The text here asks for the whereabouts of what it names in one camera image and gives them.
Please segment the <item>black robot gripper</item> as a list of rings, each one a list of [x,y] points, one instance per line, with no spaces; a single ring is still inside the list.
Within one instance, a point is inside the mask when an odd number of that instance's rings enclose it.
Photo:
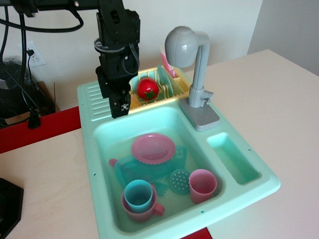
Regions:
[[[129,81],[139,69],[140,16],[121,0],[99,0],[96,14],[99,38],[95,49],[100,66],[95,72],[102,97],[109,98],[111,116],[129,113]]]

